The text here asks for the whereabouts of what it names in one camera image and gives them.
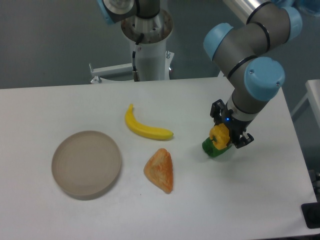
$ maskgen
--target white table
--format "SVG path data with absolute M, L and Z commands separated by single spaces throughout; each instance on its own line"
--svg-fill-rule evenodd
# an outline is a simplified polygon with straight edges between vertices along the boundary
M 318 234 L 301 204 L 316 202 L 282 90 L 248 132 L 255 141 L 216 159 L 203 152 L 212 102 L 233 88 L 223 78 L 120 82 L 0 90 L 0 238 L 2 240 L 244 240 Z M 143 123 L 174 132 L 170 141 L 132 133 L 124 114 L 133 103 Z M 123 162 L 113 188 L 95 200 L 64 194 L 52 156 L 70 135 L 111 136 Z M 143 169 L 166 148 L 169 195 Z

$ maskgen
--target yellow banana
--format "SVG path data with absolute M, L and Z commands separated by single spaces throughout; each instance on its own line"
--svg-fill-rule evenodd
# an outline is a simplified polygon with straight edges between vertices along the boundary
M 133 108 L 134 105 L 130 104 L 124 116 L 125 123 L 132 132 L 148 139 L 167 140 L 172 138 L 174 133 L 170 130 L 146 126 L 138 122 L 134 116 Z

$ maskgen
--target cable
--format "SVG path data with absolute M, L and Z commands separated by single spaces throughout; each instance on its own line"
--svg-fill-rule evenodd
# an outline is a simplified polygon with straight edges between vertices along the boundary
M 141 43 L 141 41 L 144 39 L 145 35 L 143 33 L 140 34 L 138 40 L 135 42 L 135 46 L 134 46 L 134 49 L 133 49 L 133 52 L 132 52 L 132 68 L 133 68 L 133 71 L 137 71 L 137 68 L 136 68 L 136 52 L 137 52 L 137 49 L 138 49 L 138 45 Z

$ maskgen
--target toast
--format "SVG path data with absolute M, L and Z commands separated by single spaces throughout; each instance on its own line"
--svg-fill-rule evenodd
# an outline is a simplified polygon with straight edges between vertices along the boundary
M 170 153 L 160 148 L 144 166 L 145 176 L 165 193 L 171 193 L 174 186 L 174 172 Z

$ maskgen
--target plate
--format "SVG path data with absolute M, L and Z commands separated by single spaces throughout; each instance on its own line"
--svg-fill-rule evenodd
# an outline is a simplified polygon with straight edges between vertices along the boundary
M 82 131 L 58 146 L 51 170 L 68 195 L 91 200 L 108 191 L 119 174 L 121 161 L 120 150 L 111 137 L 99 131 Z

